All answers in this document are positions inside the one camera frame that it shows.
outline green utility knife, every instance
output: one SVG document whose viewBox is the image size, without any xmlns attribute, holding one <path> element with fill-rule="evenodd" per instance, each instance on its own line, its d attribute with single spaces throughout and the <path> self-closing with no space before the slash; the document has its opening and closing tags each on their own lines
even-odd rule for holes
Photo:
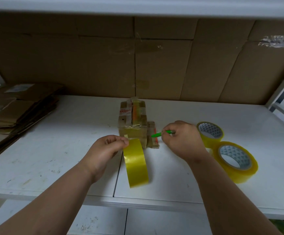
<svg viewBox="0 0 284 235">
<path fill-rule="evenodd" d="M 174 131 L 171 131 L 171 130 L 167 130 L 166 132 L 167 133 L 175 133 Z M 160 136 L 161 136 L 161 133 L 156 133 L 156 134 L 153 134 L 151 137 L 156 138 L 156 137 L 160 137 Z"/>
</svg>

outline yellow tape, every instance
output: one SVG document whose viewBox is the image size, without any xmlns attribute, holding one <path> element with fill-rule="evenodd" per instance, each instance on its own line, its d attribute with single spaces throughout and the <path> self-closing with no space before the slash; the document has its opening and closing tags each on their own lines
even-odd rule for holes
<svg viewBox="0 0 284 235">
<path fill-rule="evenodd" d="M 141 142 L 138 138 L 129 140 L 123 149 L 124 162 L 130 188 L 148 183 L 148 173 Z"/>
<path fill-rule="evenodd" d="M 196 127 L 199 130 L 205 147 L 209 149 L 218 144 L 224 136 L 222 129 L 210 122 L 199 122 Z"/>
<path fill-rule="evenodd" d="M 235 143 L 219 142 L 212 148 L 212 155 L 234 183 L 246 182 L 257 172 L 258 164 L 252 154 Z M 232 157 L 240 167 L 230 165 L 221 155 Z"/>
</svg>

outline adhesive tape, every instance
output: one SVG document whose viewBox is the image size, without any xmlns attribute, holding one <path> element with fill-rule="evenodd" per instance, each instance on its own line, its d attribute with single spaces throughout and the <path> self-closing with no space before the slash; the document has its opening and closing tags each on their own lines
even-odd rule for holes
<svg viewBox="0 0 284 235">
<path fill-rule="evenodd" d="M 141 142 L 138 138 L 129 140 L 123 149 L 124 162 L 130 188 L 148 183 L 148 173 Z"/>
<path fill-rule="evenodd" d="M 219 142 L 212 148 L 212 155 L 234 183 L 246 182 L 258 169 L 255 158 L 245 148 L 232 142 Z M 223 155 L 235 160 L 237 166 L 229 164 Z"/>
<path fill-rule="evenodd" d="M 210 122 L 199 122 L 196 127 L 205 147 L 209 149 L 219 143 L 224 136 L 222 129 Z"/>
</svg>

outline scratch mark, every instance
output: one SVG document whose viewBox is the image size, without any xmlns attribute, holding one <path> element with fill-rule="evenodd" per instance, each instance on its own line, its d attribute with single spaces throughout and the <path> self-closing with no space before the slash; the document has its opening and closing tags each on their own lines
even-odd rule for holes
<svg viewBox="0 0 284 235">
<path fill-rule="evenodd" d="M 28 184 L 31 181 L 31 179 L 27 180 L 26 182 L 23 183 L 23 185 Z"/>
</svg>

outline human arm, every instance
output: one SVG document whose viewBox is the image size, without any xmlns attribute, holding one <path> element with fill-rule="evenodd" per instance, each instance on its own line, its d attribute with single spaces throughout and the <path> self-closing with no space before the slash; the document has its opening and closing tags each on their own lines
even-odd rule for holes
<svg viewBox="0 0 284 235">
<path fill-rule="evenodd" d="M 175 134 L 169 135 L 166 130 Z M 206 151 L 195 125 L 171 123 L 163 129 L 162 140 L 191 168 L 213 235 L 281 234 Z"/>
<path fill-rule="evenodd" d="M 0 234 L 67 234 L 90 186 L 102 177 L 117 151 L 128 145 L 124 137 L 99 138 L 77 165 L 0 225 Z"/>
</svg>

